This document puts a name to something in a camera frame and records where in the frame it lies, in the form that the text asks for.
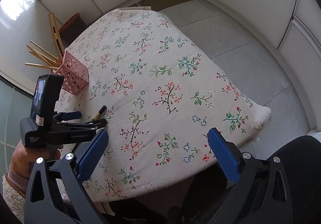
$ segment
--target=sticker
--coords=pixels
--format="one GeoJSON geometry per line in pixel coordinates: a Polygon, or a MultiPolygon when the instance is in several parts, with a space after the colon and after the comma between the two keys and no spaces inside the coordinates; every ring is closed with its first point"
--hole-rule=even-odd
{"type": "Polygon", "coordinates": [[[38,115],[36,115],[36,123],[39,126],[43,126],[43,117],[39,117],[38,115]]]}

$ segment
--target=table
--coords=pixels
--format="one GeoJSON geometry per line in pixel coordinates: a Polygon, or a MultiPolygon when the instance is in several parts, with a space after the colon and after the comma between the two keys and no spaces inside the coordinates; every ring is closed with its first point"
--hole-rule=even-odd
{"type": "MultiPolygon", "coordinates": [[[[67,50],[89,69],[89,85],[62,90],[56,110],[92,120],[107,106],[109,145],[83,183],[94,203],[138,196],[184,180],[216,162],[207,132],[216,127],[238,147],[271,118],[228,80],[165,16],[111,11],[67,50]]],[[[65,145],[62,155],[72,149],[65,145]]],[[[63,185],[59,184],[64,198],[63,185]]]]}

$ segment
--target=pink plastic container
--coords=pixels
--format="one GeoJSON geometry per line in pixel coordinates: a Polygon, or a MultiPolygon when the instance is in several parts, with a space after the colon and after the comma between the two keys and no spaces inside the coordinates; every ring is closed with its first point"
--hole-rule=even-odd
{"type": "Polygon", "coordinates": [[[56,72],[51,70],[51,73],[63,75],[65,80],[61,88],[73,95],[89,84],[88,68],[67,50],[65,50],[62,65],[56,72]]]}

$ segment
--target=hand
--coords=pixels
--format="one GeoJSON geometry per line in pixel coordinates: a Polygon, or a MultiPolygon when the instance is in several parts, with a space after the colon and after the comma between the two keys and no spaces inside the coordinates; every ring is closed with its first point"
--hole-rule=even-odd
{"type": "MultiPolygon", "coordinates": [[[[30,163],[35,162],[39,157],[43,157],[45,159],[49,158],[49,151],[44,148],[25,148],[22,144],[22,141],[18,143],[16,149],[13,152],[11,158],[11,170],[25,178],[30,177],[30,163]]],[[[57,149],[54,154],[54,159],[60,159],[60,151],[57,149]]]]}

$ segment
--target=screen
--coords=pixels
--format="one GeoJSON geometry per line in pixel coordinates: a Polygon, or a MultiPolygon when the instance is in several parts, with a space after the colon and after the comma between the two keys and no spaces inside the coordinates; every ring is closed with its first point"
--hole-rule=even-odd
{"type": "Polygon", "coordinates": [[[46,84],[46,79],[40,79],[37,82],[36,92],[35,92],[35,95],[33,96],[33,106],[36,107],[37,110],[39,110],[39,108],[40,108],[45,84],[46,84]]]}

